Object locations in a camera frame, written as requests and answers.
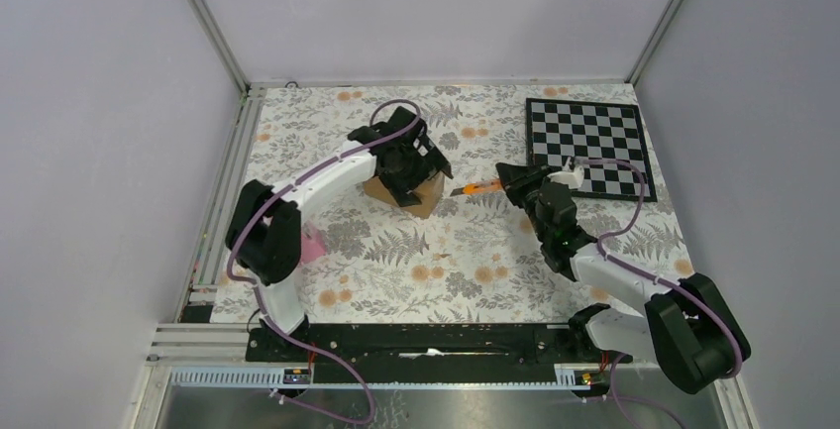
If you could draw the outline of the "brown cardboard express box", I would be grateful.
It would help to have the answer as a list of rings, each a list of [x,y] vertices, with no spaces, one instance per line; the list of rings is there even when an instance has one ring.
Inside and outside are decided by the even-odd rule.
[[[441,201],[447,177],[442,171],[429,177],[416,188],[409,191],[405,204],[400,204],[397,199],[384,186],[379,177],[371,178],[363,183],[365,195],[393,208],[409,213],[420,219],[427,219]]]

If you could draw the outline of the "orange black utility knife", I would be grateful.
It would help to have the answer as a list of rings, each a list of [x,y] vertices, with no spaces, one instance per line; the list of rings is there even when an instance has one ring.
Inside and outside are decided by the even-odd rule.
[[[450,196],[461,196],[461,195],[475,195],[475,194],[482,194],[486,192],[495,192],[502,189],[502,185],[499,179],[492,179],[492,180],[485,180],[485,181],[478,181],[466,184],[462,187],[458,187],[454,189]]]

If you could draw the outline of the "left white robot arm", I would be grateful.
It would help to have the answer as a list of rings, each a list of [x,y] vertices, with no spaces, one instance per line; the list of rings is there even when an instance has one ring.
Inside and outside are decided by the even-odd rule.
[[[250,272],[258,307],[268,327],[269,347],[293,361],[306,351],[306,319],[293,274],[302,261],[304,224],[335,196],[375,179],[403,209],[422,204],[420,187],[440,175],[450,177],[450,162],[428,136],[420,107],[392,99],[384,121],[354,129],[321,161],[274,184],[251,180],[240,191],[226,232],[230,251],[226,271],[239,265]]]

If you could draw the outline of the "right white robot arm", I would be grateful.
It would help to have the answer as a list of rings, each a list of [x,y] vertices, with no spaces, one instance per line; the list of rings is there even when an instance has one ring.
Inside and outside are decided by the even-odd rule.
[[[639,358],[689,394],[740,373],[752,348],[713,280],[700,273],[662,278],[610,253],[608,234],[594,237],[578,223],[572,191],[582,183],[581,164],[495,168],[509,201],[527,214],[549,269],[633,310],[594,304],[575,314],[568,336],[574,357],[591,362],[608,351]]]

